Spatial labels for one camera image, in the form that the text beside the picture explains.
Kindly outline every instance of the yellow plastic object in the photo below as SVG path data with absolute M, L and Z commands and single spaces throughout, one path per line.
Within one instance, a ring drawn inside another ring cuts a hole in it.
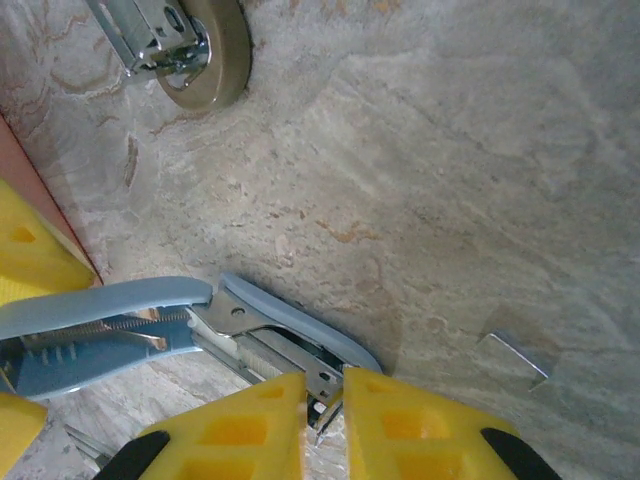
M 504 420 L 361 368 L 344 407 L 351 480 L 517 480 L 480 434 Z
M 0 179 L 0 306 L 87 288 L 93 279 L 94 273 Z
M 141 480 L 302 480 L 304 374 L 280 375 L 147 428 L 171 440 Z
M 0 393 L 0 478 L 9 472 L 38 436 L 47 419 L 47 409 L 37 403 Z

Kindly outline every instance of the metal stapler mechanism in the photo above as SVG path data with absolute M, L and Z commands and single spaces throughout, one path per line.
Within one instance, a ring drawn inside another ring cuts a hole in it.
M 344 368 L 381 371 L 350 338 L 231 274 L 215 293 L 200 280 L 160 277 L 0 307 L 0 391 L 34 400 L 199 350 L 249 384 L 305 372 L 317 439 L 341 411 Z
M 86 0 L 132 80 L 157 78 L 182 108 L 234 102 L 251 65 L 236 0 Z

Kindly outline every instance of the stapler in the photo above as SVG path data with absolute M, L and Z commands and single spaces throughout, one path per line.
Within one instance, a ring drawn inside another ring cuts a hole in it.
M 139 316 L 149 311 L 154 315 Z M 232 274 L 134 280 L 0 307 L 0 391 L 41 400 L 169 355 L 204 350 L 249 384 L 305 372 L 322 438 L 348 366 L 381 371 L 363 347 Z

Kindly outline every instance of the stapler handle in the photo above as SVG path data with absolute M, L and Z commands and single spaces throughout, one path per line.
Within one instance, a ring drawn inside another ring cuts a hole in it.
M 146 308 L 208 304 L 213 287 L 190 277 L 158 277 L 30 298 L 0 307 L 0 340 L 48 332 Z

